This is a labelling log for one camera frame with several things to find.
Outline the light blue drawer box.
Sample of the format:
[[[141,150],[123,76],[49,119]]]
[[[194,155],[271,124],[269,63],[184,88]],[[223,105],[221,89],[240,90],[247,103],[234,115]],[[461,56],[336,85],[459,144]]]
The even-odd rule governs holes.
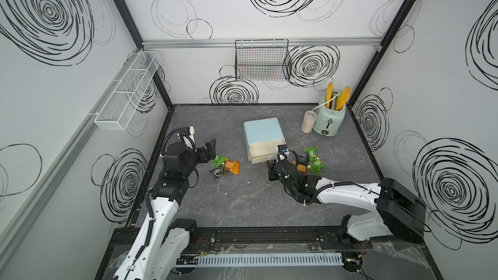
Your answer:
[[[285,137],[276,117],[243,123],[248,160],[252,164],[275,158],[279,145],[286,145]]]

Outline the green cookie packet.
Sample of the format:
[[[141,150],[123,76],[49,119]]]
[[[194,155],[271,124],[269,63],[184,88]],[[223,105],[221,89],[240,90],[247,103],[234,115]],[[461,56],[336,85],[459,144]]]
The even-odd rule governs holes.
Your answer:
[[[307,154],[307,157],[310,160],[315,160],[317,158],[317,155],[316,155],[317,148],[316,147],[310,146],[310,147],[307,147],[306,149],[304,149],[303,151]]]
[[[222,164],[224,164],[227,160],[227,157],[224,157],[220,154],[216,154],[215,159],[213,160],[213,164],[215,168],[219,168]]]
[[[308,170],[313,175],[319,175],[320,171],[325,167],[325,164],[320,160],[320,158],[312,158],[310,159]]]

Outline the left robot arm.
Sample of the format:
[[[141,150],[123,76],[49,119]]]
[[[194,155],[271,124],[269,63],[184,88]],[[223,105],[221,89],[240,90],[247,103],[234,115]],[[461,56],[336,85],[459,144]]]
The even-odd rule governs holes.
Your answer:
[[[163,171],[145,197],[146,223],[115,272],[114,279],[167,279],[196,235],[195,220],[175,219],[199,163],[216,158],[214,139],[199,148],[192,138],[162,150]]]

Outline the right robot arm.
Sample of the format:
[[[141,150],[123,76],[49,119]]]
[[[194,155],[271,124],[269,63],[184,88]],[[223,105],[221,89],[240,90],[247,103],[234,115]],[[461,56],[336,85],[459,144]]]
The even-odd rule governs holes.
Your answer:
[[[267,167],[269,180],[279,181],[304,206],[340,204],[366,211],[343,217],[337,236],[345,246],[391,235],[413,244],[424,242],[426,205],[394,179],[371,184],[334,181],[300,171],[282,152],[268,160]]]

